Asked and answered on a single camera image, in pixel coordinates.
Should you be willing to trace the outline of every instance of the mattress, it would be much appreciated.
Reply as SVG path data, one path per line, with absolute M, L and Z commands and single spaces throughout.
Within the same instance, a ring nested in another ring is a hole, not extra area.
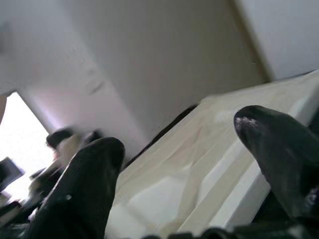
M 250 223 L 269 192 L 237 137 L 234 114 L 247 105 L 308 124 L 319 106 L 319 71 L 203 99 L 118 179 L 108 238 L 138 239 Z

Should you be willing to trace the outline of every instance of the white wall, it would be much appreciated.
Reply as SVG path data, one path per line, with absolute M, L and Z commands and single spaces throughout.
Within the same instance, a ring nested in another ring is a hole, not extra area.
M 40 118 L 100 127 L 130 156 L 203 97 L 261 83 L 224 0 L 3 2 L 18 90 Z
M 275 80 L 319 68 L 319 1 L 237 2 Z

